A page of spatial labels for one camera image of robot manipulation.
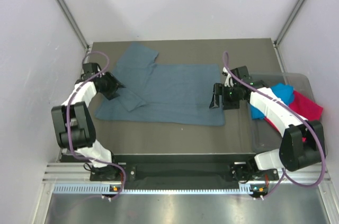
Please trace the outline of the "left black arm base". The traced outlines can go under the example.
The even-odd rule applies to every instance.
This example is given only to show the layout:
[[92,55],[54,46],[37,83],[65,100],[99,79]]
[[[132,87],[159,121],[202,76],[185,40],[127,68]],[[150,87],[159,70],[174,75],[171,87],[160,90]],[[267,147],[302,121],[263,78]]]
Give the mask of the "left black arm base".
[[[126,182],[134,181],[136,177],[136,165],[119,163],[123,167],[126,177]],[[124,175],[121,169],[111,165],[102,168],[96,168],[89,163],[83,165],[84,169],[90,172],[90,181],[106,182],[106,181],[120,181],[123,182]]]

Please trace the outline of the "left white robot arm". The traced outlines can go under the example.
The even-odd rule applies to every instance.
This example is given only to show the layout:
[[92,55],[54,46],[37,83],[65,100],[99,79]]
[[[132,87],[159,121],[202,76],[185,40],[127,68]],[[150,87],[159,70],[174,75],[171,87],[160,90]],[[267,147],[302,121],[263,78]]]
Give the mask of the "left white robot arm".
[[85,63],[82,69],[69,98],[51,109],[57,144],[86,161],[84,168],[96,179],[114,180],[121,174],[121,169],[115,163],[114,154],[97,140],[88,106],[98,93],[108,101],[119,97],[118,90],[124,85],[110,72],[101,72],[97,63]]

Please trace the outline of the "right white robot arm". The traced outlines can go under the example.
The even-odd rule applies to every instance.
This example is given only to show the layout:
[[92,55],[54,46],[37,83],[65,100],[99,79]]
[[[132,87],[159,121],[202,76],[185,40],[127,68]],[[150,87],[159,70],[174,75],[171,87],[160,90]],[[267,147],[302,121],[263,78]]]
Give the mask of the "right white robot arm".
[[209,108],[223,110],[239,108],[240,101],[247,101],[263,113],[282,137],[280,147],[255,155],[248,161],[247,173],[257,180],[268,169],[285,168],[294,172],[320,163],[325,158],[323,125],[290,109],[271,88],[261,80],[253,80],[247,67],[233,70],[224,68],[223,84],[215,83]]

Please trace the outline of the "grey-blue t-shirt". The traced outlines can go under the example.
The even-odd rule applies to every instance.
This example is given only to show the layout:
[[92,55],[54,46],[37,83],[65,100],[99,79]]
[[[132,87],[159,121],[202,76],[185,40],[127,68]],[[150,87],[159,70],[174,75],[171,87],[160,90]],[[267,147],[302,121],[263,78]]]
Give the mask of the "grey-blue t-shirt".
[[210,109],[217,64],[158,64],[159,53],[133,43],[112,73],[124,85],[119,96],[103,100],[95,111],[104,121],[168,122],[224,126],[221,108]]

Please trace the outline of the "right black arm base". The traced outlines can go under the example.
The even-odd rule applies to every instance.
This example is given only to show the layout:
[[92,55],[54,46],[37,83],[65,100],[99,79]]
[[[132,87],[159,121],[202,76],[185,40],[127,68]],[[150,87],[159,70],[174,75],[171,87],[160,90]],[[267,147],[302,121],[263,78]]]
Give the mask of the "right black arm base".
[[278,171],[276,169],[268,169],[260,171],[254,169],[246,162],[235,162],[230,164],[230,175],[233,180],[240,183],[247,183],[249,181],[277,181],[279,179]]

